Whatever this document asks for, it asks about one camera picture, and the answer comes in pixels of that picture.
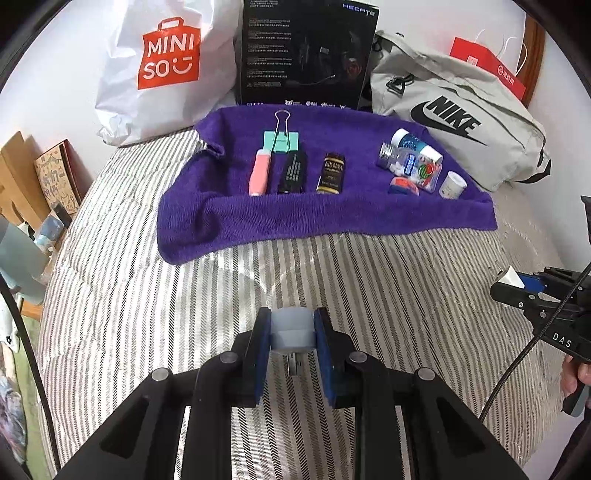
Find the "bedroom wall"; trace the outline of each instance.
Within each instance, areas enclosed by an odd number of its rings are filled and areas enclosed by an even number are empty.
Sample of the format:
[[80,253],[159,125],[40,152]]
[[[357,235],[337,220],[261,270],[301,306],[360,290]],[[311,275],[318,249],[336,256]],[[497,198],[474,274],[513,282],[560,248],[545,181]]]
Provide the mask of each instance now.
[[549,36],[530,112],[546,130],[552,157],[547,179],[519,188],[552,237],[566,268],[591,261],[580,196],[591,196],[591,98],[558,45]]
[[[0,93],[0,143],[16,130],[32,136],[39,151],[68,138],[88,182],[113,151],[96,136],[100,125],[93,111],[112,1],[72,0],[33,42]],[[494,50],[504,38],[523,36],[525,14],[512,0],[371,3],[381,7],[378,28],[441,51],[449,51],[455,35],[475,38],[483,28],[480,39]],[[516,65],[519,49],[519,41],[510,42],[507,65]]]

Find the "orange logo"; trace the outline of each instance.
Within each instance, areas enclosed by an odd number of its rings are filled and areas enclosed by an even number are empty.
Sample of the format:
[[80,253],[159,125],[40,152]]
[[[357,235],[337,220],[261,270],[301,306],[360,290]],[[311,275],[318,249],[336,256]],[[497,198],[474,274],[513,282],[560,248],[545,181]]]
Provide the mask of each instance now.
[[[172,22],[177,25],[163,28],[163,24]],[[185,26],[181,17],[165,18],[158,30],[143,38],[138,90],[199,80],[199,28]]]

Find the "bed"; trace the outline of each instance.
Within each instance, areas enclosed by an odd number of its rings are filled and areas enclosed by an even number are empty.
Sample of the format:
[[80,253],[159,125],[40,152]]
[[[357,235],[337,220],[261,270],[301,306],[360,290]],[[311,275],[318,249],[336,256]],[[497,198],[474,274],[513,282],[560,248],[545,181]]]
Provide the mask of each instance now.
[[[531,338],[519,310],[491,300],[490,285],[509,264],[560,266],[518,190],[493,194],[494,232],[264,241],[170,265],[158,254],[158,202],[198,148],[187,129],[118,149],[64,240],[38,345],[62,463],[152,370],[198,368],[229,349],[260,306],[326,306],[357,348],[391,368],[434,369],[480,412]],[[561,360],[539,344],[489,414],[520,465],[560,411]],[[297,378],[284,363],[271,355],[257,408],[233,410],[233,477],[351,478],[354,415],[328,407],[313,355]],[[44,424],[42,434],[48,452]],[[182,454],[181,436],[177,474]]]

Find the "finger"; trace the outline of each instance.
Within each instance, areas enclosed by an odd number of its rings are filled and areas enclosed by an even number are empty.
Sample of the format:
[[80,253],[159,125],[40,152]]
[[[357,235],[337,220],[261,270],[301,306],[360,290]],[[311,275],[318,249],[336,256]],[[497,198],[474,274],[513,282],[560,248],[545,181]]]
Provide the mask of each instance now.
[[578,364],[572,361],[573,358],[567,357],[564,359],[562,366],[562,375],[560,379],[560,387],[565,397],[573,394],[577,390],[577,369]]
[[585,385],[591,385],[591,368],[589,368],[589,365],[579,365],[579,380]]

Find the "purple towel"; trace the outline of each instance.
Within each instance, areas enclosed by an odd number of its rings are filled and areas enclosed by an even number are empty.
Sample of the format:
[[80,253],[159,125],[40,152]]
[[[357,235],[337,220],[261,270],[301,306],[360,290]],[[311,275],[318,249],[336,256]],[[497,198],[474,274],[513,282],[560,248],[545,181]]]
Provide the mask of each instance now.
[[[210,113],[195,128],[208,144],[184,166],[158,208],[157,237],[162,258],[172,264],[222,248],[279,238],[328,233],[367,235],[412,233],[431,228],[496,229],[491,197],[419,124],[339,108],[289,106],[289,130],[299,132],[308,155],[305,193],[276,194],[285,154],[275,154],[267,195],[248,196],[248,181],[263,132],[275,130],[277,105],[236,106]],[[447,172],[468,183],[459,200],[437,191],[419,197],[388,194],[393,175],[375,165],[383,142],[398,128],[444,154],[439,185]],[[343,192],[315,193],[324,156],[346,157]]]

